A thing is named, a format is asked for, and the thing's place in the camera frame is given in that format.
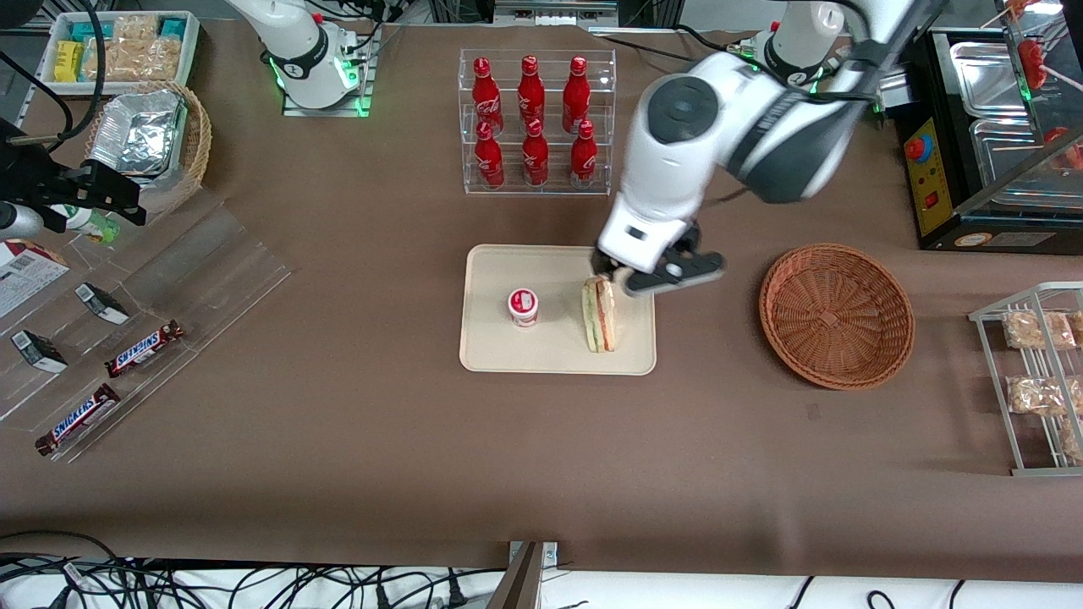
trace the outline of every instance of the tabletop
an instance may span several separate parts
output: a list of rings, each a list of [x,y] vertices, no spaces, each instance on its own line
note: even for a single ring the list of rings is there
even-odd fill
[[[407,27],[380,54],[368,118],[284,118],[251,28],[205,28],[205,183],[293,274],[74,464],[0,428],[0,528],[77,530],[126,556],[496,566],[507,541],[544,539],[574,568],[1079,579],[1083,483],[1008,476],[965,319],[1080,280],[1079,260],[919,251],[890,130],[862,124],[811,200],[702,211],[729,270],[657,297],[651,374],[470,373],[470,249],[589,245],[609,200],[462,192],[459,49],[611,43]],[[636,41],[706,54],[677,35]],[[641,91],[680,66],[617,47],[617,150]],[[37,95],[24,127],[58,117]],[[708,197],[738,185],[718,171]],[[817,242],[875,257],[913,302],[913,358],[878,389],[812,387],[760,331],[764,273]]]

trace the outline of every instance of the red button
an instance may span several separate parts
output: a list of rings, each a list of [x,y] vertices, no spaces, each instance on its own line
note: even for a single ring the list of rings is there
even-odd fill
[[[925,154],[925,142],[918,138],[906,142],[906,158],[917,160]]]

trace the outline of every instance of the sandwich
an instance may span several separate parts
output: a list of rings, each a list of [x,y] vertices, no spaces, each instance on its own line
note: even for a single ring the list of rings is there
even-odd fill
[[[616,350],[613,284],[608,280],[590,277],[583,284],[583,322],[587,326],[587,347],[591,352]]]

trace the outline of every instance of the coca-cola bottle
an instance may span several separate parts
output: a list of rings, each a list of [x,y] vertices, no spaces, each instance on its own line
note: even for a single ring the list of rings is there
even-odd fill
[[[572,73],[564,85],[564,131],[575,133],[579,121],[587,117],[590,108],[590,83],[587,82],[587,60],[579,55],[572,57]]]
[[[549,142],[542,134],[542,121],[535,118],[526,125],[523,140],[523,179],[532,186],[540,186],[549,179]]]
[[[504,155],[500,154],[500,144],[493,139],[493,127],[488,122],[478,122],[474,156],[478,157],[478,171],[484,180],[482,186],[491,191],[503,186]]]
[[[474,60],[474,107],[478,108],[478,119],[487,122],[493,128],[493,137],[504,131],[504,115],[500,114],[500,88],[493,80],[488,60]]]
[[[579,137],[572,142],[572,186],[585,191],[595,180],[595,159],[598,144],[595,143],[595,125],[590,119],[579,122]]]
[[[523,57],[523,78],[519,81],[519,115],[523,118],[523,125],[537,119],[545,126],[545,87],[538,76],[538,59],[534,55]]]

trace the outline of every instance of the brown wicker basket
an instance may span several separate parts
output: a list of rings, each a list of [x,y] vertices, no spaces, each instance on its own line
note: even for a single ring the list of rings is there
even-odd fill
[[[808,380],[831,389],[876,387],[914,349],[910,299],[884,267],[830,243],[779,258],[759,295],[771,347]]]
[[[140,194],[140,205],[155,218],[172,211],[199,190],[204,173],[207,171],[207,160],[210,158],[210,118],[192,90],[175,82],[162,80],[141,82],[132,92],[153,93],[162,89],[168,89],[184,98],[188,106],[188,117],[184,124],[184,147],[181,150],[183,172],[180,181],[169,190],[144,189]],[[102,125],[102,116],[103,113],[99,111],[90,126],[87,156],[90,156],[90,150],[94,145],[94,138]]]

